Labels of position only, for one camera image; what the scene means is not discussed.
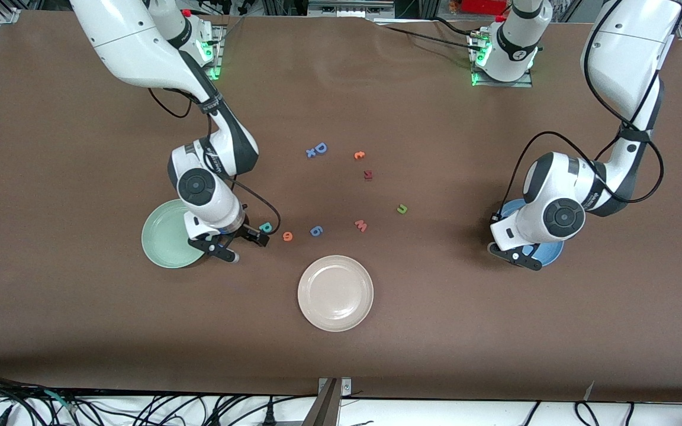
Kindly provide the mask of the blue plate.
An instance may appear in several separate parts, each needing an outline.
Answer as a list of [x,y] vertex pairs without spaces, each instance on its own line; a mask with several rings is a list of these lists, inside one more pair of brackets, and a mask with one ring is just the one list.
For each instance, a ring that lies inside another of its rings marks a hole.
[[[506,218],[513,214],[515,211],[519,210],[522,206],[525,206],[523,199],[512,199],[511,201],[505,202],[501,206],[501,218]],[[558,256],[560,256],[563,251],[565,243],[563,241],[558,241],[556,243],[539,243],[535,246],[525,245],[522,246],[522,253],[525,256],[530,256],[533,259],[538,260],[542,267],[552,264]]]

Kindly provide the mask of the mint green plate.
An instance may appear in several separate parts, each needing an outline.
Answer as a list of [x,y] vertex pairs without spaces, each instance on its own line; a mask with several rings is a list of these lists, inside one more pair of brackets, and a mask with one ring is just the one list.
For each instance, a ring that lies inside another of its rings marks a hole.
[[184,215],[188,210],[179,199],[155,208],[141,230],[141,247],[152,263],[164,269],[182,269],[197,262],[203,251],[189,245]]

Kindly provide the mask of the beige plate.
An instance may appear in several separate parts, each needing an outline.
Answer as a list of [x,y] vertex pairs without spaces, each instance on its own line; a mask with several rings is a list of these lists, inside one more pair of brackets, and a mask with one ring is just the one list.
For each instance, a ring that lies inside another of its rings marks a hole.
[[314,327],[331,333],[361,324],[374,304],[374,284],[360,262],[341,254],[324,256],[308,265],[300,277],[297,300]]

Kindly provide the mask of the brown table cover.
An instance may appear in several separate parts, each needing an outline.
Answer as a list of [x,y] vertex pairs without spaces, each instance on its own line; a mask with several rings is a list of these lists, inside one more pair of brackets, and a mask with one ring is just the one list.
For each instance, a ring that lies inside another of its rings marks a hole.
[[[293,240],[163,269],[141,229],[176,198],[168,157],[205,117],[172,118],[114,78],[74,14],[22,12],[0,30],[0,377],[309,394],[346,376],[364,397],[682,401],[682,41],[661,70],[655,195],[589,216],[539,272],[487,251],[536,133],[595,156],[617,131],[580,71],[589,31],[549,27],[533,86],[515,89],[472,86],[457,48],[360,18],[246,17],[216,86],[260,150],[239,181]],[[331,254],[374,284],[368,317],[341,333],[297,300]]]

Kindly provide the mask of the red box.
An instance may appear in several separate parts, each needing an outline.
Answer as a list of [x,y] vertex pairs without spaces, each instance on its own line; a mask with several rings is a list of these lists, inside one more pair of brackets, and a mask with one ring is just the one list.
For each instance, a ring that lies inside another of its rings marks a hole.
[[458,0],[460,10],[466,14],[501,15],[509,0]]

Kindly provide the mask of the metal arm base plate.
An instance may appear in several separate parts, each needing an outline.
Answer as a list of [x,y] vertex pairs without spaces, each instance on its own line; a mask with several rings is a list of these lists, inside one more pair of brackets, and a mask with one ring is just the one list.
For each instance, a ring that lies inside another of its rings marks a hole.
[[227,27],[203,22],[198,25],[197,41],[193,56],[200,63],[209,80],[217,80],[220,76]]
[[470,47],[476,48],[470,53],[473,86],[520,88],[532,86],[530,68],[533,65],[534,53],[527,60],[513,62],[501,58],[506,54],[493,46],[490,33],[474,31],[466,36],[466,40]]

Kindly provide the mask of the silver metal bracket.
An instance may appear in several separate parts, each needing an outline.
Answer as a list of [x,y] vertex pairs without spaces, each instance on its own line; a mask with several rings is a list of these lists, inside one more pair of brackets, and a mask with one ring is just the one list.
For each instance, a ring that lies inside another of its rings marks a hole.
[[[319,379],[319,393],[325,387],[325,384],[327,383],[328,380],[330,380],[329,377],[321,377]],[[341,396],[342,397],[351,396],[351,394],[352,394],[352,378],[351,377],[340,377],[338,379],[338,381],[339,381],[339,386],[341,388]]]

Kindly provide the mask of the grey metal post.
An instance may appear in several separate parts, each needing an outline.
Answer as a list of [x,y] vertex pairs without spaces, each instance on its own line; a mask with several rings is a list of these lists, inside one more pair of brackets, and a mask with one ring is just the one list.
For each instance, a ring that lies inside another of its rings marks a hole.
[[343,378],[325,378],[301,426],[337,426]]

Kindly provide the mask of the silver aluminium frame beam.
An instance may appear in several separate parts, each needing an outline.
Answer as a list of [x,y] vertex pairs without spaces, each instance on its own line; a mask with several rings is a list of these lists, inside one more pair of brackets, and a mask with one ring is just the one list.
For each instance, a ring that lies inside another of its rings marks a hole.
[[394,0],[307,0],[309,17],[363,17],[394,19]]

